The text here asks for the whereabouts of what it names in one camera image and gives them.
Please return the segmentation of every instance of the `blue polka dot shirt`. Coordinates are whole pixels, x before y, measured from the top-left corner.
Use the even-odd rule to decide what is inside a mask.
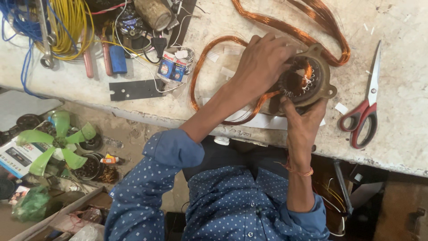
[[[139,164],[115,186],[104,238],[109,241],[164,240],[162,194],[182,168],[202,162],[204,150],[180,129],[154,134]],[[325,207],[316,194],[310,212],[287,210],[288,181],[259,169],[254,181],[243,166],[193,176],[182,240],[327,240]]]

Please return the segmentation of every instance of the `shirt sleeve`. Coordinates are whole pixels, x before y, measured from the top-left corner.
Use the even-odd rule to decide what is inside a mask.
[[[300,233],[308,235],[313,240],[327,240],[330,232],[326,226],[326,212],[324,202],[318,194],[314,193],[315,204],[307,213],[298,213],[287,209],[287,204],[280,208],[282,221],[289,227],[299,230]]]
[[[172,129],[154,134],[143,155],[114,187],[106,241],[163,240],[162,194],[172,189],[177,172],[202,162],[204,150],[183,130]]]

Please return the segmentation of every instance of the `black plug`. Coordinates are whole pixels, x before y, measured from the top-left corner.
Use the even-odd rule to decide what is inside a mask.
[[[166,38],[152,38],[152,46],[155,48],[156,52],[158,53],[158,58],[162,58],[163,50],[167,46]]]

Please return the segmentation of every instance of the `white table surface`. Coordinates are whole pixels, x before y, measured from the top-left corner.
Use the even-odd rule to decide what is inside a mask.
[[[320,127],[315,141],[316,154],[339,158],[383,169],[419,176],[428,175],[428,56],[427,33],[428,2],[424,0],[324,0],[336,16],[342,32],[351,46],[351,59],[342,67],[331,67],[331,84],[337,95],[328,102],[326,125]],[[242,0],[245,9],[282,19],[307,31],[327,46],[336,56],[340,49],[335,41],[299,10],[283,0]],[[198,1],[210,14],[195,8],[184,45],[196,49],[198,58],[205,45],[213,38],[225,34],[239,34],[247,40],[253,34],[264,35],[272,29],[241,17],[230,0]],[[6,24],[6,36],[13,34]],[[278,36],[285,34],[275,31]],[[377,95],[377,133],[362,150],[350,146],[349,133],[342,132],[337,121],[342,116],[334,106],[338,102],[349,109],[360,104],[366,92],[368,73],[378,41],[382,39],[382,61]],[[290,39],[300,50],[307,47]],[[0,41],[0,86],[23,90],[20,74],[28,40],[15,37],[10,42]],[[178,127],[193,115],[188,101],[188,84],[181,95],[168,94],[153,99],[121,102],[110,101],[109,82],[150,79],[147,69],[134,60],[127,60],[128,74],[109,77],[105,74],[100,43],[92,47],[95,78],[86,77],[83,61],[56,61],[54,70],[39,64],[41,53],[34,49],[28,88],[34,93],[113,112],[116,116],[165,127]],[[226,82],[220,74],[222,66],[236,70],[239,56],[223,55],[216,63],[207,60],[203,66],[196,96],[211,97]],[[155,73],[156,66],[150,65]],[[285,146],[286,131],[265,130],[240,126],[219,126],[212,134],[245,138],[265,144]]]

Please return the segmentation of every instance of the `plastic fan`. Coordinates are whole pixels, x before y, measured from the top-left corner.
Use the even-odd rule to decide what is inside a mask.
[[[52,115],[51,119],[55,123],[56,137],[38,130],[25,130],[18,135],[16,141],[19,146],[32,142],[44,142],[53,145],[31,164],[30,173],[37,176],[43,176],[46,165],[57,148],[61,149],[64,159],[70,168],[78,169],[82,167],[88,158],[73,153],[66,148],[66,145],[84,142],[94,138],[96,135],[94,127],[88,122],[81,130],[66,137],[70,127],[70,114],[67,111],[57,111]]]

